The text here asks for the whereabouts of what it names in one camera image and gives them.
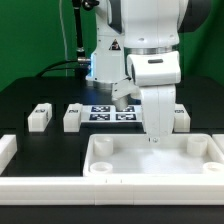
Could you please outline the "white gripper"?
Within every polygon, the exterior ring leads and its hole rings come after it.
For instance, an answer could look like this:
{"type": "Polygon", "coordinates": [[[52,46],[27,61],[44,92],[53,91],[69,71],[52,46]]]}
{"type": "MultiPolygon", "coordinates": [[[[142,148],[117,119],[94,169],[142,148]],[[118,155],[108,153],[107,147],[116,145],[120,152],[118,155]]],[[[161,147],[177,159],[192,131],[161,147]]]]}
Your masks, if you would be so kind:
{"type": "Polygon", "coordinates": [[[141,96],[142,121],[146,135],[158,140],[168,136],[174,128],[176,87],[181,70],[179,52],[163,54],[127,56],[125,78],[112,85],[112,102],[117,110],[128,107],[128,96],[139,99],[141,96]]]}

